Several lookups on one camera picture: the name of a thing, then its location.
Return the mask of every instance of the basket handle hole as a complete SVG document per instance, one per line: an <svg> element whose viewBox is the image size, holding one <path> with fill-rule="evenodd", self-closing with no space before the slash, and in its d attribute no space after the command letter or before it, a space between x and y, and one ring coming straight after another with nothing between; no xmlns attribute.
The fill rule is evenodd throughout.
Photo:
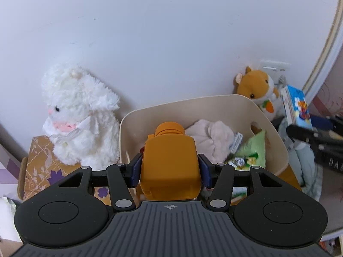
<svg viewBox="0 0 343 257"><path fill-rule="evenodd" d="M261 127L258 125L257 122L252 122L250 124L250 129L253 132L254 135L258 134L260 131L262 131Z"/></svg>

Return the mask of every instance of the white plush sheep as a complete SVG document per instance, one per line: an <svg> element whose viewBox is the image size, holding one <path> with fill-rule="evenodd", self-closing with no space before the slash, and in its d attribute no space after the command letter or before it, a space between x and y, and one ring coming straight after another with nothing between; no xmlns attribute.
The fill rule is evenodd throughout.
<svg viewBox="0 0 343 257"><path fill-rule="evenodd" d="M43 131L55 156L66 165L80 162L93 171L119 160L119 97L81 67L58 65L45 73L42 93L49 116Z"/></svg>

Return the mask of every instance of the golden patterned box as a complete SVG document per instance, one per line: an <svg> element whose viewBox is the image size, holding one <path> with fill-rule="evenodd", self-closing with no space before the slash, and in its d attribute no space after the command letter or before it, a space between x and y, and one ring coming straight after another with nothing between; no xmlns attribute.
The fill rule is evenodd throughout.
<svg viewBox="0 0 343 257"><path fill-rule="evenodd" d="M79 167L80 164L70 166L60 162L53 154L53 144L48 137L34 137L29 157L23 159L20 168L18 195L27 200ZM111 205L107 187L96 187L94 195Z"/></svg>

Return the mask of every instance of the crosshair marking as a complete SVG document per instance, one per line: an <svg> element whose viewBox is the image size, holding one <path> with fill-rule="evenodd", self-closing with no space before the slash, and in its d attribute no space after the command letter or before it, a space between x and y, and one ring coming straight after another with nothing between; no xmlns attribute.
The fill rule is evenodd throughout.
<svg viewBox="0 0 343 257"><path fill-rule="evenodd" d="M176 208L177 206L173 205L173 204L169 204L167 206L165 206L167 209L173 209L173 208Z"/></svg>

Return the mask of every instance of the wall socket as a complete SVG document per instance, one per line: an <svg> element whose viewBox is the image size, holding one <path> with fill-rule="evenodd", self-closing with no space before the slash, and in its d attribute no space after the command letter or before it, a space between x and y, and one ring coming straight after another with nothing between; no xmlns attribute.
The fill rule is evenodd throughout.
<svg viewBox="0 0 343 257"><path fill-rule="evenodd" d="M281 75L287 78L287 71L290 69L290 66L291 64L280 61L261 60L258 69L267 73L274 81L274 84L277 84Z"/></svg>

